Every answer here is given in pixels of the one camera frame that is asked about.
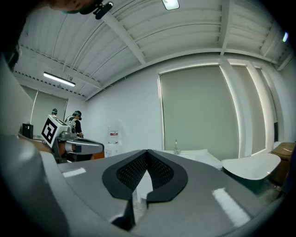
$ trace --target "ceiling light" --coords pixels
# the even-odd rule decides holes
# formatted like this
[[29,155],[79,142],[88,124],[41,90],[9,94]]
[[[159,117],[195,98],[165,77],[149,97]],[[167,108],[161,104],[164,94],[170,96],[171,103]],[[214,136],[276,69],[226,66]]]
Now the ceiling light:
[[162,0],[167,10],[178,9],[180,7],[178,0]]
[[286,42],[288,39],[289,34],[287,32],[285,32],[285,35],[283,37],[283,41]]
[[74,82],[67,81],[67,80],[65,80],[65,79],[62,79],[61,77],[58,77],[58,76],[52,75],[52,74],[50,74],[50,73],[44,72],[43,75],[44,75],[45,77],[48,77],[48,78],[53,79],[53,80],[55,80],[55,81],[59,81],[59,82],[61,82],[61,83],[67,84],[67,85],[69,85],[69,86],[72,86],[72,87],[75,86],[75,83],[74,83]]

